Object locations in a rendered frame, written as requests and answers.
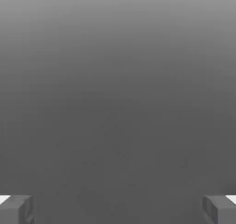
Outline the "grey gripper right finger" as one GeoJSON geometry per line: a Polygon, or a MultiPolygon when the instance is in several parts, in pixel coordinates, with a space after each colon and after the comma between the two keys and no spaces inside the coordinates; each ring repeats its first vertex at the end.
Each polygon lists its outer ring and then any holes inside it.
{"type": "Polygon", "coordinates": [[[207,224],[236,224],[236,195],[205,195],[201,205],[207,224]]]}

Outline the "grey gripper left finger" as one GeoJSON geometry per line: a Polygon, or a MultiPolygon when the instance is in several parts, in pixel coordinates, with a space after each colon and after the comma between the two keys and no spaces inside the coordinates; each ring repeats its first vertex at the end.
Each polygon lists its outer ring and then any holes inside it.
{"type": "Polygon", "coordinates": [[[35,224],[32,195],[0,195],[0,224],[35,224]]]}

